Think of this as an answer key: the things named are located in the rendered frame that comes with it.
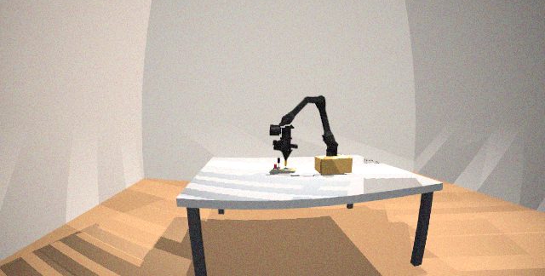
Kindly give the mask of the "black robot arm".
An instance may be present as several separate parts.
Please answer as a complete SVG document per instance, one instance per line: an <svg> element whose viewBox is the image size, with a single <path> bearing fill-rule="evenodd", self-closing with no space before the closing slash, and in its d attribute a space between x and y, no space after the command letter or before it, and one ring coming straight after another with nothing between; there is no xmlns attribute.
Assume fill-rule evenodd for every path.
<svg viewBox="0 0 545 276"><path fill-rule="evenodd" d="M335 137L330 131L330 126L325 111L325 98L322 95L318 97L305 96L304 99L291 112L287 113L281 118L281 122L279 125L270 124L269 134L280 135L282 129L283 136L291 136L291 129L294 129L294 127L292 125L285 125L291 124L296 114L300 112L307 105L307 103L315 103L316 107L319 110L322 124L324 127L324 135L322 135L322 137L324 139L324 143L327 146L326 157L339 156L337 155L338 143L335 141ZM280 128L280 126L285 126L285 128Z"/></svg>

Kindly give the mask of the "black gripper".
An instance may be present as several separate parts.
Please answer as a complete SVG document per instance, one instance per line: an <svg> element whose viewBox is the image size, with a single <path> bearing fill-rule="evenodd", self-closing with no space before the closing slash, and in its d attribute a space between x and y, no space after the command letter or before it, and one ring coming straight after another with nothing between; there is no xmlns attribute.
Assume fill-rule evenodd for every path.
<svg viewBox="0 0 545 276"><path fill-rule="evenodd" d="M280 151L284 156L284 160L287 160L293 151L291 150L291 148L298 149L298 146L297 144L291 144L291 140L292 140L291 136L282 135L280 139L282 139L282 146L279 146L279 145L274 146L273 150Z"/></svg>

